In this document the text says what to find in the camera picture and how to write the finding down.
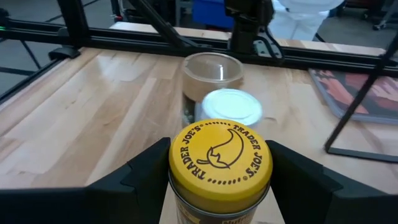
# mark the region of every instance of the wooden tabletop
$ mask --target wooden tabletop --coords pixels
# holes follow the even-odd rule
[[[119,22],[114,29],[153,32]],[[227,39],[217,31],[183,35]],[[382,49],[279,40],[282,45],[378,55]],[[0,105],[0,188],[76,187],[112,172],[181,129],[180,57],[82,49]],[[338,122],[306,71],[244,65],[242,89],[263,105],[257,131],[341,174],[398,194],[398,166],[332,156],[323,143]],[[350,122],[334,146],[398,154],[398,128]],[[270,192],[253,223],[283,223]],[[168,189],[161,223],[176,223]]]

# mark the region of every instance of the black stand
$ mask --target black stand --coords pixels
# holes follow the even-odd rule
[[[343,115],[343,117],[337,124],[336,128],[333,130],[332,134],[330,135],[329,139],[325,143],[324,149],[326,150],[327,153],[341,155],[341,156],[357,157],[361,159],[370,159],[374,161],[398,163],[398,156],[390,156],[390,155],[377,154],[371,152],[360,152],[360,151],[331,147],[331,145],[336,140],[339,133],[343,130],[344,126],[349,121],[350,117],[354,114],[356,108],[361,104],[366,94],[371,89],[373,83],[382,75],[386,63],[390,60],[390,58],[395,54],[397,50],[398,50],[398,34],[394,37],[394,40],[391,42],[385,54],[380,56],[380,61],[376,64],[373,72],[369,75],[369,78],[366,80],[365,84],[358,91],[358,94],[356,95],[354,101],[350,104],[346,113]]]
[[[157,224],[168,184],[170,138],[87,187],[0,190],[1,223]]]
[[[336,173],[301,154],[266,141],[274,168],[271,187],[289,223],[398,223],[398,195]]]

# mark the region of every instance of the book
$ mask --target book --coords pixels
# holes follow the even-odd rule
[[[309,70],[331,112],[341,118],[369,75]],[[398,80],[380,77],[357,107],[352,120],[398,124]]]

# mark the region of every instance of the white container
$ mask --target white container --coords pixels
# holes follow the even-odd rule
[[[197,111],[201,108],[195,120],[229,119],[250,128],[255,128],[262,118],[260,102],[249,93],[234,89],[220,89],[207,94],[202,104],[197,104]]]

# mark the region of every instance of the jar lid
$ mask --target jar lid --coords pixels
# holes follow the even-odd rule
[[[262,106],[255,97],[233,89],[220,89],[207,94],[202,110],[207,118],[230,119],[250,127],[262,116]]]
[[[263,138],[225,119],[203,120],[183,129],[173,140],[169,162],[181,186],[218,202],[247,201],[264,189],[272,172],[271,153]]]

